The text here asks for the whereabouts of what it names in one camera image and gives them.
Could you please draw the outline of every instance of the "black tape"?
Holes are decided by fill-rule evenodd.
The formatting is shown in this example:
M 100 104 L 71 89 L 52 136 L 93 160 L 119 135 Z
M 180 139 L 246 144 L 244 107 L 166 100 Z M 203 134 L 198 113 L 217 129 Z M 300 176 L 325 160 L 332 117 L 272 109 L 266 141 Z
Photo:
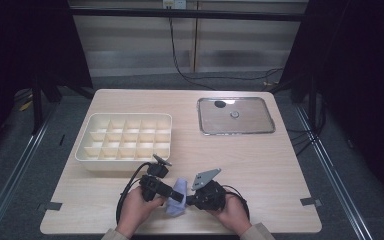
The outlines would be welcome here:
M 46 210 L 59 211 L 61 209 L 61 206 L 62 206 L 62 203 L 55 203 L 55 202 L 41 203 L 37 207 L 37 210 L 40 212 L 46 212 Z
M 315 207 L 320 207 L 320 206 L 323 205 L 322 202 L 319 199 L 313 199 L 311 197 L 309 197 L 309 198 L 302 198 L 302 199 L 300 199 L 300 201 L 301 201 L 301 204 L 303 206 L 314 205 Z

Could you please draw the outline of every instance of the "black curtain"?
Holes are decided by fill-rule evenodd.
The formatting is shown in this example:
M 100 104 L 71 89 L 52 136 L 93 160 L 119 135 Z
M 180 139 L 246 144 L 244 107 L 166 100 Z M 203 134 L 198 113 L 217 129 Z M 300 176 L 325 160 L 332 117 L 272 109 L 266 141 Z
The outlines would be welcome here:
M 321 76 L 329 109 L 384 184 L 384 0 L 349 9 Z
M 319 78 L 331 50 L 343 12 L 350 0 L 309 0 L 279 85 L 292 88 L 291 98 L 301 102 Z
M 92 87 L 73 17 L 53 8 L 69 5 L 66 0 L 0 0 L 0 126 L 14 94 L 31 88 L 34 76 L 48 84 Z

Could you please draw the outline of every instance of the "cable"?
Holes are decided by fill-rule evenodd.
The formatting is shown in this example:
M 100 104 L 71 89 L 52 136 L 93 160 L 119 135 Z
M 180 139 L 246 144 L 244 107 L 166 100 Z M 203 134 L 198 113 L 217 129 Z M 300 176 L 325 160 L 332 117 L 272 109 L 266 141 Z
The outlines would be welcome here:
M 299 139 L 299 138 L 302 138 L 303 136 L 305 136 L 305 135 L 307 135 L 307 134 L 308 134 L 308 132 L 305 131 L 305 132 L 301 133 L 300 135 L 291 138 L 290 140 L 291 140 L 291 142 L 292 142 L 292 141 L 294 141 L 294 140 L 297 140 L 297 139 Z
M 281 84 L 278 84 L 276 87 L 274 87 L 274 88 L 272 88 L 272 89 L 270 89 L 270 93 L 272 93 L 272 94 L 276 94 L 276 93 L 278 93 L 278 92 L 280 92 L 280 91 L 282 91 L 282 90 L 285 90 L 286 88 L 288 88 L 289 87 L 289 85 L 291 85 L 293 82 L 295 82 L 297 79 L 300 79 L 300 78 L 302 78 L 302 77 L 304 77 L 304 76 L 306 76 L 307 74 L 301 74 L 301 75 L 298 75 L 298 76 L 296 76 L 296 77 L 293 77 L 291 80 L 289 80 L 289 81 L 283 81 L 283 83 L 281 83 Z
M 237 198 L 239 198 L 239 201 L 241 201 L 243 207 L 244 207 L 244 210 L 245 210 L 245 213 L 246 213 L 246 216 L 248 217 L 248 219 L 250 219 L 250 215 L 249 215 L 249 208 L 248 208 L 248 204 L 246 203 L 246 200 L 244 197 L 242 197 L 242 195 L 239 193 L 239 191 L 232 187 L 232 186 L 229 186 L 229 185 L 222 185 L 222 187 L 227 187 L 227 188 L 230 188 L 230 189 L 233 189 L 236 193 L 234 192 L 226 192 L 225 194 L 230 194 L 230 195 L 233 195 L 233 196 L 236 196 Z
M 133 186 L 133 184 L 135 184 L 138 180 L 140 179 L 137 179 L 136 181 L 133 182 L 133 180 L 136 178 L 136 175 L 139 173 L 139 171 L 144 167 L 148 165 L 148 167 L 151 165 L 151 163 L 149 162 L 146 162 L 146 163 L 142 163 L 142 165 L 140 165 L 138 167 L 138 169 L 136 169 L 136 172 L 133 173 L 132 177 L 130 178 L 130 181 L 129 183 L 127 183 L 126 187 L 124 188 L 123 192 L 120 194 L 120 199 L 118 200 L 118 203 L 117 203 L 117 210 L 116 210 L 116 214 L 115 214 L 115 219 L 117 221 L 117 224 L 118 224 L 118 221 L 120 221 L 120 214 L 121 214 L 121 208 L 123 207 L 123 203 L 124 203 L 124 200 L 126 199 L 126 196 L 127 196 L 127 193 L 129 193 L 130 191 L 130 188 Z
M 317 139 L 319 139 L 319 136 L 322 133 L 323 127 L 326 124 L 326 102 L 325 102 L 323 96 L 322 96 L 321 102 L 322 102 L 322 106 L 321 106 L 320 112 L 319 112 L 319 119 L 321 119 L 321 120 L 319 120 L 319 124 L 316 127 L 316 129 L 314 130 L 315 138 L 311 139 L 311 141 L 309 143 L 307 143 L 300 151 L 298 151 L 295 154 L 296 156 L 299 156 L 308 146 L 310 146 L 310 144 L 312 144 Z
M 308 133 L 307 130 L 296 130 L 296 129 L 286 129 L 288 132 L 295 132 L 295 133 Z
M 189 76 L 186 76 L 186 75 L 184 75 L 180 71 L 179 64 L 178 64 L 178 61 L 177 61 L 176 48 L 175 48 L 175 45 L 174 45 L 173 20 L 171 18 L 169 18 L 169 22 L 170 22 L 170 35 L 171 35 L 171 46 L 172 46 L 172 55 L 173 55 L 174 66 L 176 68 L 176 71 L 180 74 L 180 76 L 182 76 L 183 79 L 185 81 L 187 81 L 188 83 L 190 83 L 190 84 L 201 86 L 201 87 L 205 87 L 205 88 L 208 88 L 210 90 L 216 90 L 216 89 L 214 89 L 212 87 L 209 87 L 209 86 L 206 86 L 206 85 L 203 85 L 203 84 L 200 84 L 200 83 L 192 82 L 191 80 L 231 79 L 231 80 L 242 80 L 242 81 L 254 81 L 254 80 L 259 80 L 259 79 L 264 79 L 265 78 L 266 79 L 266 81 L 265 81 L 266 85 L 261 90 L 261 91 L 264 91 L 265 88 L 267 88 L 267 85 L 268 85 L 268 77 L 273 75 L 273 74 L 275 74 L 278 71 L 283 70 L 283 68 L 273 68 L 273 69 L 270 69 L 270 70 L 266 71 L 264 76 L 253 77 L 253 78 L 239 78 L 239 77 L 227 77 L 227 76 L 217 76 L 217 77 L 189 77 Z
M 301 144 L 303 144 L 303 143 L 305 143 L 305 142 L 307 142 L 307 141 L 308 141 L 308 139 L 306 138 L 306 139 L 304 139 L 304 140 L 301 140 L 301 141 L 299 141 L 299 142 L 297 142 L 297 143 L 292 144 L 292 146 L 296 147 L 296 146 L 301 145 Z

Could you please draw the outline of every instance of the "blue cloth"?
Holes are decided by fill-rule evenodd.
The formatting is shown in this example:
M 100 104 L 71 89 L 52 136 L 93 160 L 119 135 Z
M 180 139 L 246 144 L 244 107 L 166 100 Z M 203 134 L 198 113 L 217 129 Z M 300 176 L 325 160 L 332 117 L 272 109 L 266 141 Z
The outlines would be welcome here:
M 166 214 L 171 217 L 177 217 L 182 215 L 186 209 L 186 194 L 187 194 L 187 185 L 188 181 L 184 178 L 178 178 L 174 184 L 173 190 L 183 194 L 182 202 L 178 202 L 172 198 L 167 199 L 167 209 Z

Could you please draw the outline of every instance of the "wall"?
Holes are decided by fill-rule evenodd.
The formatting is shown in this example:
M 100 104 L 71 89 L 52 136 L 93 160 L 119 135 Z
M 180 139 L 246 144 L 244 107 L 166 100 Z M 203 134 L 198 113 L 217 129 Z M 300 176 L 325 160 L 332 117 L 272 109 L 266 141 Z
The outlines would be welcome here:
M 71 6 L 162 8 L 162 1 L 71 0 Z M 187 9 L 303 13 L 304 1 L 187 1 Z M 92 77 L 174 73 L 165 18 L 75 16 Z M 173 19 L 182 72 L 265 71 L 283 67 L 296 22 Z

